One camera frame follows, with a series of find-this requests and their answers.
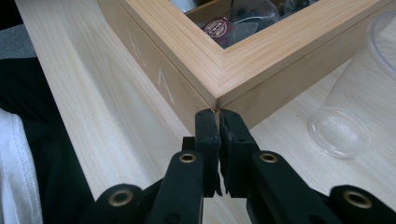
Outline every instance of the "brass grommet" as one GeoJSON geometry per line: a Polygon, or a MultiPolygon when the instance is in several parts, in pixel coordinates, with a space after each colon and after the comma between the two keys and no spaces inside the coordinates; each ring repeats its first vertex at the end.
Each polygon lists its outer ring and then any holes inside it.
{"type": "Polygon", "coordinates": [[[269,162],[269,163],[277,162],[277,157],[275,155],[269,154],[269,153],[261,154],[260,158],[262,159],[262,161],[269,162]]]}
{"type": "Polygon", "coordinates": [[[190,163],[190,162],[196,161],[197,157],[195,155],[190,154],[190,153],[185,153],[185,154],[181,155],[179,157],[179,159],[182,162],[184,162],[184,163],[190,163]]]}
{"type": "Polygon", "coordinates": [[[134,194],[129,189],[119,189],[113,192],[108,198],[108,203],[113,207],[124,206],[134,198],[134,194]]]}
{"type": "Polygon", "coordinates": [[[352,191],[352,190],[346,190],[344,192],[343,196],[347,202],[349,202],[350,204],[355,205],[359,208],[368,209],[373,206],[371,200],[359,192],[352,191]]]}

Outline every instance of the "black fabric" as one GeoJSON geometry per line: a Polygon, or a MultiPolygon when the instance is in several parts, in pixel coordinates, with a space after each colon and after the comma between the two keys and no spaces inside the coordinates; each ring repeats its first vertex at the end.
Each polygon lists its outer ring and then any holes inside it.
{"type": "Polygon", "coordinates": [[[22,18],[14,0],[3,0],[0,3],[0,30],[22,24],[22,18]]]}
{"type": "Polygon", "coordinates": [[[32,150],[44,223],[78,223],[93,197],[38,59],[0,60],[0,80],[0,107],[21,117],[32,150]]]}

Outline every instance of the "round label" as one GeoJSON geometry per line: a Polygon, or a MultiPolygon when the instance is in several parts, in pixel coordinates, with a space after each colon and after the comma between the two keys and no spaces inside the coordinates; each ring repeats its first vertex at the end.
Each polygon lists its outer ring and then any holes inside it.
{"type": "Polygon", "coordinates": [[[204,29],[210,37],[221,37],[227,32],[227,22],[224,20],[212,21],[204,29]]]}

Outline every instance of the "clamp jaw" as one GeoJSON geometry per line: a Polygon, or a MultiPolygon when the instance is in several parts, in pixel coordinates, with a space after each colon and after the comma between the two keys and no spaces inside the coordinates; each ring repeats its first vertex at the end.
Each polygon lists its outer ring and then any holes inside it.
{"type": "Polygon", "coordinates": [[[396,223],[396,213],[371,193],[352,186],[329,197],[309,188],[272,151],[261,151],[239,114],[211,109],[195,115],[195,137],[184,137],[163,179],[147,189],[117,185],[106,190],[82,223],[202,223],[204,198],[226,193],[247,199],[251,223],[396,223]]]}

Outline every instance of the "wooden table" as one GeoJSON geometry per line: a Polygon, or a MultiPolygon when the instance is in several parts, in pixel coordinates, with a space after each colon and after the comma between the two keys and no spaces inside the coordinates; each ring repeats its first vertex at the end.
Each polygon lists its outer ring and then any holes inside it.
{"type": "MultiPolygon", "coordinates": [[[[94,198],[107,188],[146,188],[163,177],[191,135],[106,24],[95,0],[16,0],[94,198]]],[[[396,146],[339,160],[309,137],[309,116],[343,66],[251,129],[313,189],[372,192],[396,209],[396,146]]],[[[205,199],[204,223],[248,223],[245,200],[205,199]]]]}

